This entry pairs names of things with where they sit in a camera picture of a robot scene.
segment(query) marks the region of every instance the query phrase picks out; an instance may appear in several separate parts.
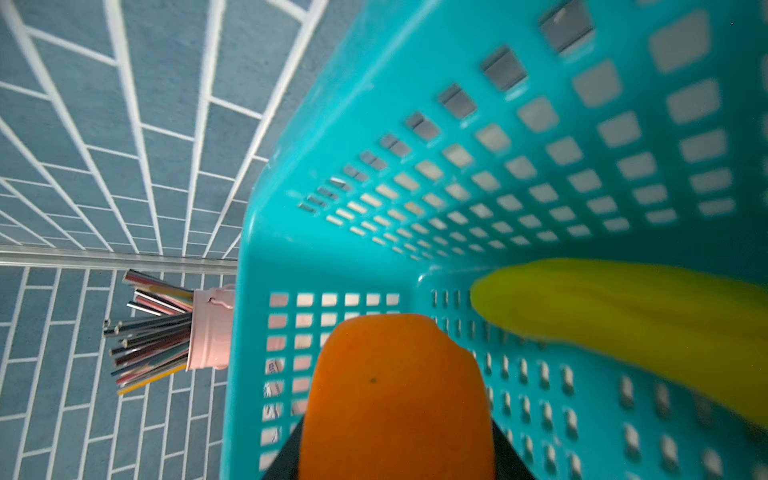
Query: pencil holder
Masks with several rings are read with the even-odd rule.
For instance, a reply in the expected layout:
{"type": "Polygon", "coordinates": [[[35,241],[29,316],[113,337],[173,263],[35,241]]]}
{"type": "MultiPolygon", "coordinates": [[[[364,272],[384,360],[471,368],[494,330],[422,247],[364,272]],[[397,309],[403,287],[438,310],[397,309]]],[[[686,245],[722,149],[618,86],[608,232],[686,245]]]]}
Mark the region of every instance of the pencil holder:
{"type": "Polygon", "coordinates": [[[226,287],[194,291],[187,370],[229,365],[234,301],[234,290],[226,287]]]}

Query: yellow object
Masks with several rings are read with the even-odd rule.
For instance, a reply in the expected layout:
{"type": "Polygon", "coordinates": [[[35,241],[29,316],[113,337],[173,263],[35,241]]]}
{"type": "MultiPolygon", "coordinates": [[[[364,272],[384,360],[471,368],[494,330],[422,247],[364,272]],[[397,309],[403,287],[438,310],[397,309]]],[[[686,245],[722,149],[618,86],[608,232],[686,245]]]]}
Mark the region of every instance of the yellow object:
{"type": "Polygon", "coordinates": [[[672,266],[550,259],[472,286],[489,322],[632,363],[768,426],[768,291],[672,266]]]}

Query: blue tile wall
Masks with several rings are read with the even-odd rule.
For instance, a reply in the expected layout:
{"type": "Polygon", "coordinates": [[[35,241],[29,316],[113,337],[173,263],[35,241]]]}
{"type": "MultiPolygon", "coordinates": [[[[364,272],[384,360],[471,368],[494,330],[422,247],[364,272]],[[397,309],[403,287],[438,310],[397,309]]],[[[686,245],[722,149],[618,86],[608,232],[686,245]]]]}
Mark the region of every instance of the blue tile wall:
{"type": "MultiPolygon", "coordinates": [[[[313,12],[319,12],[313,2],[323,2],[286,1],[313,12]]],[[[187,232],[242,227],[243,202],[264,161],[363,0],[329,2],[322,15],[304,15],[303,21],[289,12],[295,9],[266,0],[133,0],[118,2],[114,12],[98,0],[8,2],[22,25],[0,20],[0,119],[11,129],[8,138],[0,134],[0,179],[15,180],[18,195],[46,218],[28,208],[12,213],[0,202],[0,223],[7,214],[51,240],[8,220],[13,226],[0,227],[0,243],[80,248],[50,219],[66,231],[94,229],[106,240],[78,234],[86,250],[235,259],[229,232],[205,240],[189,235],[191,245],[185,244],[187,232]],[[223,14],[209,18],[216,11],[211,5],[219,3],[223,14]],[[112,22],[107,15],[114,15],[112,22]],[[216,18],[219,25],[213,25],[216,18]],[[285,93],[273,96],[302,28],[313,31],[310,43],[285,93]],[[211,30],[220,35],[208,38],[211,30]],[[22,52],[20,40],[33,49],[22,52]],[[127,61],[116,59],[115,45],[127,46],[127,61]],[[204,68],[206,57],[215,63],[204,68]],[[210,96],[200,94],[205,85],[210,96]],[[128,105],[137,111],[129,114],[128,105]],[[257,128],[266,130],[255,145],[260,159],[246,159],[257,128]],[[12,137],[23,145],[14,145],[12,137]],[[31,157],[22,154],[27,149],[31,157]],[[199,174],[193,165],[219,177],[199,174]],[[51,183],[78,206],[70,208],[51,183]],[[149,191],[154,201],[125,200],[146,200],[149,191]],[[214,213],[189,212],[190,196],[195,208],[214,213]],[[227,201],[229,196],[240,202],[227,201]],[[153,235],[129,225],[154,230],[154,215],[166,219],[158,219],[153,235]],[[92,227],[75,221],[84,217],[92,227]],[[159,235],[163,251],[131,242],[126,230],[132,237],[159,235]]],[[[0,192],[0,200],[16,195],[0,192]]]]}
{"type": "MultiPolygon", "coordinates": [[[[0,369],[6,477],[45,478],[50,469],[52,478],[89,480],[218,478],[226,370],[179,372],[116,395],[114,345],[101,326],[130,316],[124,273],[0,266],[0,355],[13,360],[0,369]]],[[[155,274],[189,288],[233,281],[155,274]]]]}

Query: basket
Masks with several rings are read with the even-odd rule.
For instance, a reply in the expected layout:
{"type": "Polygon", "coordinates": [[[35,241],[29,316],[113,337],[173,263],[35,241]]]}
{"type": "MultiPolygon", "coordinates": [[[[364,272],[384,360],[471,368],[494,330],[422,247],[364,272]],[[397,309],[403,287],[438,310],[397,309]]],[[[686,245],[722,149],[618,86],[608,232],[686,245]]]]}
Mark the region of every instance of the basket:
{"type": "Polygon", "coordinates": [[[768,478],[738,415],[468,302],[547,257],[766,282],[766,24],[759,0],[370,2],[250,199],[222,477],[269,467],[336,324],[413,312],[476,355],[538,478],[768,478]]]}

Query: orange object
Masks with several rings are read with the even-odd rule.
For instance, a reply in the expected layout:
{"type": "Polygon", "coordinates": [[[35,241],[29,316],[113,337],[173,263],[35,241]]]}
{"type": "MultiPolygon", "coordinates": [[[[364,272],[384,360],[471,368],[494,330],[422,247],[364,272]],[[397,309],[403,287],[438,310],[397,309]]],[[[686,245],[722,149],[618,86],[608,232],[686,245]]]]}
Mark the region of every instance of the orange object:
{"type": "Polygon", "coordinates": [[[491,416],[472,355],[421,315],[336,327],[304,416],[300,480],[492,480],[491,416]]]}

